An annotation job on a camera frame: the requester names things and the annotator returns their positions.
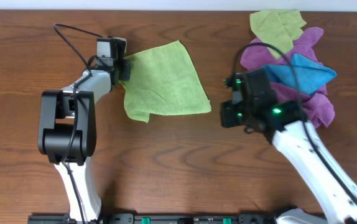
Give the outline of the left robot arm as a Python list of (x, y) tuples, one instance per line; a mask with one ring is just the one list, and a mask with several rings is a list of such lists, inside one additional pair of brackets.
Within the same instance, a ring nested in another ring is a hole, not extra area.
[(91, 157), (97, 133), (95, 105), (120, 81), (128, 81), (127, 40), (99, 37), (96, 55), (71, 85), (45, 90), (41, 97), (38, 148), (64, 183), (70, 212), (62, 223), (101, 223), (102, 202), (95, 187)]

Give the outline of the light green cloth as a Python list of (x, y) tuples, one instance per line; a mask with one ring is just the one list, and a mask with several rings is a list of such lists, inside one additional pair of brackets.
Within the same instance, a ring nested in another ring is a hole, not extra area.
[(189, 53), (180, 41), (126, 57), (131, 76), (122, 81), (129, 118), (149, 122), (151, 114), (178, 116), (211, 111)]

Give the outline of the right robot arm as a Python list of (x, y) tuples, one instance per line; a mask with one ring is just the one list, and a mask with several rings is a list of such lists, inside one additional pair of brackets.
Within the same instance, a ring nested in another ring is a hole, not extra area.
[(261, 133), (307, 184), (325, 222), (357, 223), (357, 184), (329, 153), (298, 102), (279, 102), (262, 69), (233, 73), (224, 83), (232, 97), (221, 104), (222, 127)]

